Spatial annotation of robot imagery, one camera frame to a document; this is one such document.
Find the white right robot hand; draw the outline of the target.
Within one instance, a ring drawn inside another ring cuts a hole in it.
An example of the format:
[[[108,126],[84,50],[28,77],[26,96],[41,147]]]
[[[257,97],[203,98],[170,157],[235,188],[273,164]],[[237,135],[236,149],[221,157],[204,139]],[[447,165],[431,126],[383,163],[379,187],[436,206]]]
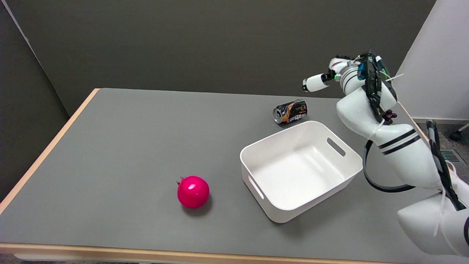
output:
[[[342,71],[353,62],[350,56],[337,55],[330,60],[326,73],[321,73],[303,80],[303,91],[315,92],[327,88],[330,82],[339,82],[342,79]]]

